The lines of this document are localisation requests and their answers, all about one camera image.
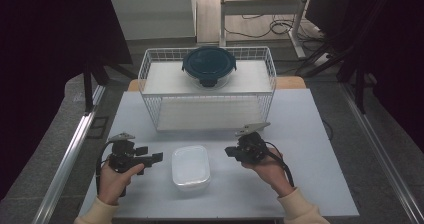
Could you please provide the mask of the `person's left hand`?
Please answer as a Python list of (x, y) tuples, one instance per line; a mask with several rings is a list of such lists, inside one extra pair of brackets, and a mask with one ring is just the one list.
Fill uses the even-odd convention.
[(143, 169), (144, 165), (138, 164), (124, 173), (118, 173), (106, 162), (101, 168), (98, 199), (105, 204), (116, 206), (123, 190), (131, 183), (131, 178)]

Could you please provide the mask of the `wooden table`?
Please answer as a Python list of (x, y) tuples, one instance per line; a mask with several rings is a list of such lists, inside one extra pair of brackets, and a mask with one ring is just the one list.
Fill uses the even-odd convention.
[[(306, 89), (306, 84), (301, 77), (298, 76), (283, 76), (276, 78), (277, 89)], [(132, 80), (128, 86), (128, 91), (138, 91), (138, 81)]]

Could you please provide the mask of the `white rectangular plastic container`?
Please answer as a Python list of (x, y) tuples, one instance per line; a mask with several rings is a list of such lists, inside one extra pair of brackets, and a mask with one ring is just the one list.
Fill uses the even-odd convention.
[(211, 179), (207, 149), (187, 146), (176, 149), (171, 160), (174, 185), (184, 192), (205, 189)]

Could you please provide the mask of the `metal rail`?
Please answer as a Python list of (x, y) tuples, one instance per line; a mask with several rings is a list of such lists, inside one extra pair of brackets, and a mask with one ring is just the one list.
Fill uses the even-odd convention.
[(416, 198), (413, 196), (406, 181), (401, 177), (400, 172), (395, 167), (389, 157), (375, 129), (370, 123), (368, 116), (364, 114), (356, 105), (354, 93), (348, 84), (340, 84), (341, 91), (345, 96), (349, 107), (355, 116), (360, 128), (366, 136), (371, 149), (374, 152), (383, 172), (385, 173), (395, 195), (397, 196), (402, 208), (408, 216), (411, 224), (424, 224), (424, 212), (420, 209)]
[(71, 141), (65, 151), (65, 154), (56, 170), (56, 173), (47, 189), (47, 192), (35, 214), (31, 224), (48, 224), (56, 205), (59, 201), (62, 191), (68, 181), (68, 178), (73, 169), (82, 144), (86, 138), (89, 127), (94, 119), (97, 112), (99, 103), (104, 94), (105, 87), (98, 85), (94, 93), (91, 95), (92, 98), (92, 109), (82, 116), (80, 119), (76, 131), (74, 132)]

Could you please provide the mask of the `white cabinet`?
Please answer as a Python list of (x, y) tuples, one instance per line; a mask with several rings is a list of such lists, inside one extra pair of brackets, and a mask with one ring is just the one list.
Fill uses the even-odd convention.
[(126, 40), (195, 36), (192, 0), (111, 0)]

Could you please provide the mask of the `person's right hand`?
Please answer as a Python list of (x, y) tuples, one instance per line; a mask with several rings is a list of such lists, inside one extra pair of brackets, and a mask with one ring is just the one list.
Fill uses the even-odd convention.
[(295, 191), (295, 188), (289, 183), (284, 169), (277, 160), (270, 156), (266, 156), (258, 164), (242, 163), (242, 166), (256, 172), (279, 197), (288, 196)]

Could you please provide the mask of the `dark curtain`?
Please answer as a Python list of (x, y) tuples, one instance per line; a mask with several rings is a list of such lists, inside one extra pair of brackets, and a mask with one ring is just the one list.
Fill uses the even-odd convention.
[(374, 95), (424, 148), (424, 0), (310, 0), (306, 18), (337, 52), (359, 48)]
[(65, 84), (131, 56), (111, 0), (0, 0), (0, 200), (39, 145)]

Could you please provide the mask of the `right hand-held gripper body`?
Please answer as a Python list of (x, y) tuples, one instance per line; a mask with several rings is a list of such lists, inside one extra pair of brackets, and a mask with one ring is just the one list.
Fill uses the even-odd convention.
[(235, 134), (238, 138), (238, 146), (234, 150), (237, 161), (257, 164), (265, 157), (266, 145), (259, 131), (269, 125), (269, 122), (246, 124)]

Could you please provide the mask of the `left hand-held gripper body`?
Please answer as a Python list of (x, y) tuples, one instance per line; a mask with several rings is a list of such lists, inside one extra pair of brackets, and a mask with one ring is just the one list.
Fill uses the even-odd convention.
[(145, 155), (135, 155), (135, 143), (132, 142), (133, 135), (121, 133), (111, 137), (108, 142), (112, 143), (112, 153), (109, 155), (110, 167), (118, 173), (124, 173), (130, 168), (144, 165)]

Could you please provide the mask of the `black stand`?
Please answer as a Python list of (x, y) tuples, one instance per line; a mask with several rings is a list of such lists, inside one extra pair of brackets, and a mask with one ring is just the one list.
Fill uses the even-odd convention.
[(323, 64), (314, 67), (313, 69), (302, 72), (304, 68), (315, 63), (322, 55), (324, 55), (330, 48), (329, 44), (324, 44), (317, 51), (315, 51), (308, 59), (304, 61), (301, 67), (296, 71), (295, 75), (302, 78), (313, 77), (328, 68), (341, 63), (341, 67), (336, 74), (339, 82), (347, 83), (352, 76), (355, 77), (354, 83), (354, 104), (359, 109), (361, 114), (365, 114), (363, 95), (365, 87), (364, 67), (361, 63), (361, 51), (356, 45), (352, 45), (340, 53), (334, 54)]
[(118, 73), (128, 77), (130, 80), (136, 78), (136, 74), (125, 69), (117, 63), (113, 63), (105, 58), (90, 58), (84, 64), (83, 81), (85, 97), (85, 116), (94, 109), (94, 97), (92, 90), (92, 79), (95, 79), (98, 85), (105, 86), (109, 82), (109, 76), (105, 67), (110, 67)]

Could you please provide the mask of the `white wire basket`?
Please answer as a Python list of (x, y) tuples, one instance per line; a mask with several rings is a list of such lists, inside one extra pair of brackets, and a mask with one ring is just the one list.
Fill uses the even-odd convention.
[(268, 118), (276, 70), (267, 47), (227, 47), (235, 67), (213, 87), (191, 77), (183, 60), (191, 48), (148, 49), (138, 86), (158, 131), (239, 129)]

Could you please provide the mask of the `round container with blue lid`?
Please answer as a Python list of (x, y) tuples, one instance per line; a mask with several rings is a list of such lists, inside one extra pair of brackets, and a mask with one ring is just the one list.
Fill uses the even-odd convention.
[(235, 57), (220, 47), (204, 46), (190, 51), (182, 63), (182, 71), (199, 89), (213, 90), (225, 86), (237, 70)]

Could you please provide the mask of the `white desk frame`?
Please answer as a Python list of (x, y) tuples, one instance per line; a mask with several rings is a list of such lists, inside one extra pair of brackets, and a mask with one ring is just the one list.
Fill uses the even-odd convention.
[(220, 0), (219, 45), (226, 45), (225, 20), (235, 15), (293, 15), (294, 21), (288, 31), (289, 38), (299, 59), (306, 54), (297, 37), (307, 0)]

